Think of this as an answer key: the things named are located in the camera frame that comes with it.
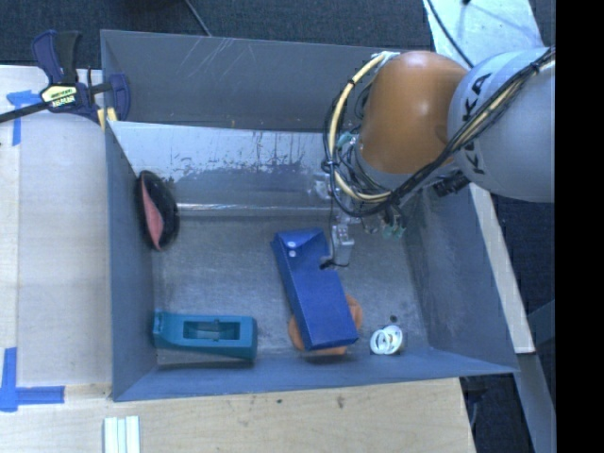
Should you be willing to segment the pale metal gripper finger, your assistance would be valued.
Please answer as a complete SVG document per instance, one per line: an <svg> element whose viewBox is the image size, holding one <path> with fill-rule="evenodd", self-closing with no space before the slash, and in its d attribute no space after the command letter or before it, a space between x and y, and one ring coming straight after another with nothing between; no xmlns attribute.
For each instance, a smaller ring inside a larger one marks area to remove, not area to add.
<svg viewBox="0 0 604 453"><path fill-rule="evenodd" d="M336 266L347 266L355 245L354 239L349 234L348 225L338 224L331 227L331 243L333 263Z"/></svg>

